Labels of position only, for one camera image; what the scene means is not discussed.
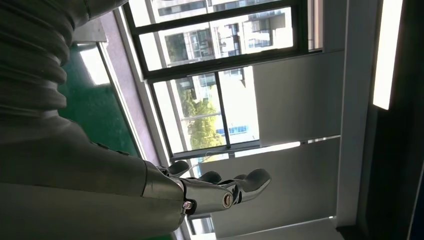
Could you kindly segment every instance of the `tree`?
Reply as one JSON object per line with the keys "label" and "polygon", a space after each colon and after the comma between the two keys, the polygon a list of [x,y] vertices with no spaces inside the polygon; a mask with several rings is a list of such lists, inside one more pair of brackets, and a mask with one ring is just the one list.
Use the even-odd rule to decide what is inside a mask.
{"label": "tree", "polygon": [[[195,102],[192,89],[179,91],[182,112],[185,117],[216,113],[217,110],[207,100]],[[215,122],[217,116],[194,118],[188,123],[190,143],[192,149],[204,149],[220,146],[224,143],[223,137],[217,133]]]}

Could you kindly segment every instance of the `light fixture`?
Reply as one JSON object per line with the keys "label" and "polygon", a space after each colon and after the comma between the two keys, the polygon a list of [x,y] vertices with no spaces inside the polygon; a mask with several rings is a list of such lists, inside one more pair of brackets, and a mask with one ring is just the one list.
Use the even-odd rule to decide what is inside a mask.
{"label": "light fixture", "polygon": [[403,0],[384,0],[381,14],[372,103],[386,110],[389,109],[390,93],[392,91],[402,2]]}

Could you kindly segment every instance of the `bolt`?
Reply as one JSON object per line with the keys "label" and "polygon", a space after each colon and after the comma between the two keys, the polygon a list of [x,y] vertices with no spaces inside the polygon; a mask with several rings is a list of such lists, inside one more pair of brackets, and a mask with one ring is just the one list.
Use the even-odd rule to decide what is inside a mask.
{"label": "bolt", "polygon": [[231,207],[231,205],[233,205],[233,195],[229,192],[227,192],[224,195],[224,198],[222,199],[222,206],[225,209],[229,209]]}
{"label": "bolt", "polygon": [[193,207],[193,203],[191,201],[185,201],[182,204],[182,208],[185,209],[185,210],[190,210],[190,209],[192,209],[192,207]]}

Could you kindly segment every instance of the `silver robotic hand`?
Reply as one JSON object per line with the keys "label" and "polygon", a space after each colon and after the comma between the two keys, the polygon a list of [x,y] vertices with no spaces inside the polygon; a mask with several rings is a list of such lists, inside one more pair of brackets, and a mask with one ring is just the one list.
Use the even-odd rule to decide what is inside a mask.
{"label": "silver robotic hand", "polygon": [[271,176],[261,168],[225,181],[215,171],[206,172],[199,178],[179,178],[189,169],[185,161],[158,169],[183,189],[182,208],[186,215],[227,210],[233,205],[256,198],[271,182]]}

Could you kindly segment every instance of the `black window frame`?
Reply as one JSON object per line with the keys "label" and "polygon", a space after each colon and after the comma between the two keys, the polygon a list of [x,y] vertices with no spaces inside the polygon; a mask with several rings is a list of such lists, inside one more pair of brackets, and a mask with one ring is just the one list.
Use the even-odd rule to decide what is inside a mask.
{"label": "black window frame", "polygon": [[[277,10],[290,7],[291,8],[291,21],[293,29],[293,46],[280,49],[270,49],[261,52],[240,54],[235,56],[228,56],[224,58],[216,58],[204,61],[193,62],[189,64],[176,65],[171,67],[164,67],[157,70],[149,70],[147,66],[146,57],[143,51],[143,47],[140,40],[140,35],[157,33],[159,31],[174,29],[178,27],[184,27],[189,25],[195,25],[200,23],[207,23],[231,17],[244,16],[249,14],[261,13],[265,11]],[[129,30],[131,32],[132,40],[134,42],[137,57],[139,59],[140,68],[143,73],[145,81],[149,84],[150,91],[153,98],[156,113],[158,115],[160,128],[165,138],[166,148],[170,157],[170,161],[174,163],[179,160],[187,160],[199,157],[205,157],[206,155],[217,155],[226,153],[229,157],[233,157],[235,152],[244,151],[247,149],[260,148],[259,140],[247,141],[241,143],[231,143],[230,133],[227,126],[225,106],[223,103],[221,82],[219,72],[243,69],[254,64],[281,60],[286,58],[293,58],[298,56],[304,56],[308,54],[314,54],[317,51],[309,51],[308,46],[308,0],[278,0],[257,5],[249,5],[239,8],[226,9],[217,12],[211,12],[202,15],[190,16],[170,21],[164,21],[159,23],[153,23],[144,26],[135,26],[133,14],[130,9],[129,3],[123,6],[126,19],[128,22]],[[225,131],[226,145],[215,146],[210,148],[202,148],[191,151],[173,153],[171,145],[168,139],[168,135],[165,129],[164,120],[162,118],[160,106],[156,97],[154,83],[166,82],[171,80],[190,78],[196,75],[204,75],[213,73],[215,75],[216,86],[218,89],[218,97],[220,103],[220,111],[222,117],[223,128]]]}

